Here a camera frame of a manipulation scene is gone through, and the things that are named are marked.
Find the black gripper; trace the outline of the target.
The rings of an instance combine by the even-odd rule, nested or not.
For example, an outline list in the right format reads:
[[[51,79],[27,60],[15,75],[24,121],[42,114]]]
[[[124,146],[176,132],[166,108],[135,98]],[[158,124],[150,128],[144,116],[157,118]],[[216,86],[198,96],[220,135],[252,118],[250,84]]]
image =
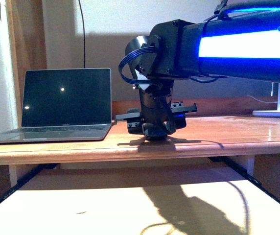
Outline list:
[[[140,90],[140,108],[130,108],[116,115],[115,122],[126,121],[129,134],[143,135],[148,141],[164,140],[187,126],[186,114],[197,112],[196,104],[184,106],[172,102],[172,90],[149,92]]]

